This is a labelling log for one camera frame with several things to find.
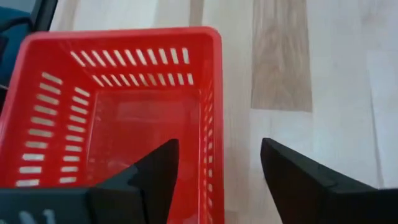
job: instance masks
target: basket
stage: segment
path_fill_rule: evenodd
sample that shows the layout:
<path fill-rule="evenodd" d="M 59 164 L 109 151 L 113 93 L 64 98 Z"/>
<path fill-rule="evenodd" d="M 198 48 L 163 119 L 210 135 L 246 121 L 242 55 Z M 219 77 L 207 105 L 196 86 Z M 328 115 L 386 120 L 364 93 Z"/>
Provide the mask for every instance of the basket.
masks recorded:
<path fill-rule="evenodd" d="M 31 35 L 0 127 L 3 188 L 93 186 L 178 139 L 168 220 L 224 223 L 221 38 L 211 28 Z"/>

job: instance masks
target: light wood plank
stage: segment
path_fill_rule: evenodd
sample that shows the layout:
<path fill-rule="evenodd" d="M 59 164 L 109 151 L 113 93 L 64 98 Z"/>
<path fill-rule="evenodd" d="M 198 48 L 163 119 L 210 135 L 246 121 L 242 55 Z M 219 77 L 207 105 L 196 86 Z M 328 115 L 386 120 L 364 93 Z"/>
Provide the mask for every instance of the light wood plank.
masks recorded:
<path fill-rule="evenodd" d="M 311 111 L 306 0 L 256 0 L 253 14 L 251 107 Z"/>

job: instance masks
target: black object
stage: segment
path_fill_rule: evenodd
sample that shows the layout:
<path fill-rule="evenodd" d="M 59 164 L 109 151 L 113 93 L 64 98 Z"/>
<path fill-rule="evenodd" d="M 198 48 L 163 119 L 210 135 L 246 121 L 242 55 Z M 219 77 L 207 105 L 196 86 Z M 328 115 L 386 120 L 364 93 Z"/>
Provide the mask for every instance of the black object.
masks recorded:
<path fill-rule="evenodd" d="M 0 223 L 166 224 L 177 171 L 172 139 L 95 187 L 0 189 Z"/>
<path fill-rule="evenodd" d="M 375 189 L 269 138 L 261 162 L 284 224 L 398 223 L 398 189 Z"/>
<path fill-rule="evenodd" d="M 6 50 L 7 43 L 8 43 L 8 38 L 0 34 L 0 63 L 2 61 L 2 55 Z"/>
<path fill-rule="evenodd" d="M 58 0 L 36 0 L 31 14 L 35 31 L 47 31 L 50 29 L 57 4 Z"/>

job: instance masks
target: wooden floor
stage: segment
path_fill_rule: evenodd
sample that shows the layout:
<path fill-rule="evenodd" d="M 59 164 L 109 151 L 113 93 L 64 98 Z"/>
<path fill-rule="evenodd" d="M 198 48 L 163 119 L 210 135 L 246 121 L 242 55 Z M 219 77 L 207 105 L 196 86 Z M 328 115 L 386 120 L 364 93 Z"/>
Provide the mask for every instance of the wooden floor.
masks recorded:
<path fill-rule="evenodd" d="M 52 30 L 218 29 L 226 222 L 281 223 L 263 137 L 398 187 L 397 11 L 396 0 L 60 0 Z"/>

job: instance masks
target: basket bottom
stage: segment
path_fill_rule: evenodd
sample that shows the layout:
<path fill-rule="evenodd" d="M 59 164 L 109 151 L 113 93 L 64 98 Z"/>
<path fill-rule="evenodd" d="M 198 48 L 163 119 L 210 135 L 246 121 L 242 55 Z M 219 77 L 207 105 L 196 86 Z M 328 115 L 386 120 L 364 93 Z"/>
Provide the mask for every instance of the basket bottom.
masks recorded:
<path fill-rule="evenodd" d="M 199 111 L 197 90 L 98 93 L 86 184 L 117 174 L 175 138 L 180 141 L 180 161 L 169 221 L 197 220 Z"/>

